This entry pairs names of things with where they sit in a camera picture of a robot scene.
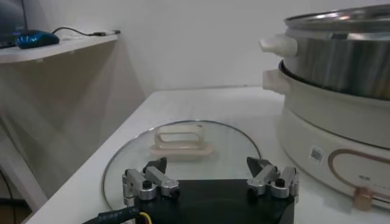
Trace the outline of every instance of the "barcode sticker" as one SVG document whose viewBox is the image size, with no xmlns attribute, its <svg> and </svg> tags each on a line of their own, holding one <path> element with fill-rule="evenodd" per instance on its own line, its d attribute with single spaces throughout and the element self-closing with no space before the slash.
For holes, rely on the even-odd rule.
<svg viewBox="0 0 390 224">
<path fill-rule="evenodd" d="M 324 151 L 322 151 L 322 149 L 316 146 L 311 147 L 309 159 L 312 160 L 312 162 L 316 163 L 317 165 L 320 165 L 323 157 Z"/>
</svg>

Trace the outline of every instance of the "white shelf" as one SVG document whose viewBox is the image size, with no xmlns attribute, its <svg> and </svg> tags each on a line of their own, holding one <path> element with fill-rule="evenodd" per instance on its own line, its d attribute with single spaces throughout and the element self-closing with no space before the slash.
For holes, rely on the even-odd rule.
<svg viewBox="0 0 390 224">
<path fill-rule="evenodd" d="M 32 49 L 20 49 L 18 47 L 0 49 L 0 64 L 40 60 L 42 58 L 72 52 L 81 48 L 115 41 L 117 39 L 117 35 L 86 37 L 78 40 L 65 40 L 61 41 L 59 44 Z"/>
</svg>

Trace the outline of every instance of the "white tabletop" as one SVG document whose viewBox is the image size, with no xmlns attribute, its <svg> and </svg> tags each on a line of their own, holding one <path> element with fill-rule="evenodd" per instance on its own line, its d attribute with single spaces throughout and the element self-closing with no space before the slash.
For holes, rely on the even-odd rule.
<svg viewBox="0 0 390 224">
<path fill-rule="evenodd" d="M 275 123 L 283 108 L 281 95 L 261 88 L 162 91 L 151 95 L 91 158 L 28 221 L 28 224 L 82 223 L 108 209 L 101 194 L 104 169 L 128 140 L 151 127 L 172 121 L 206 119 L 246 132 L 264 158 L 276 166 L 292 166 L 278 144 Z M 300 171 L 296 223 L 390 223 L 390 212 L 352 209 L 351 198 Z"/>
</svg>

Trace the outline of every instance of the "floor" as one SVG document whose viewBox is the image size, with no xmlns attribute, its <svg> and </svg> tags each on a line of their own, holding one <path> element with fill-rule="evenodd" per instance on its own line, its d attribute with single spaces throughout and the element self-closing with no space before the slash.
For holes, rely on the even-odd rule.
<svg viewBox="0 0 390 224">
<path fill-rule="evenodd" d="M 15 207 L 16 223 L 20 224 L 22 221 L 31 214 L 31 211 L 26 208 Z M 12 207 L 0 206 L 0 223 L 1 224 L 14 224 Z"/>
</svg>

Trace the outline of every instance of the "blue computer mouse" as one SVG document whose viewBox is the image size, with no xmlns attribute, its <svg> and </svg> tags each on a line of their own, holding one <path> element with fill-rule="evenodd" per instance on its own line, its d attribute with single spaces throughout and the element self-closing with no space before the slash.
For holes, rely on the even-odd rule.
<svg viewBox="0 0 390 224">
<path fill-rule="evenodd" d="M 22 49 L 58 44 L 59 42 L 60 39 L 56 35 L 40 30 L 27 30 L 15 39 L 15 44 Z"/>
</svg>

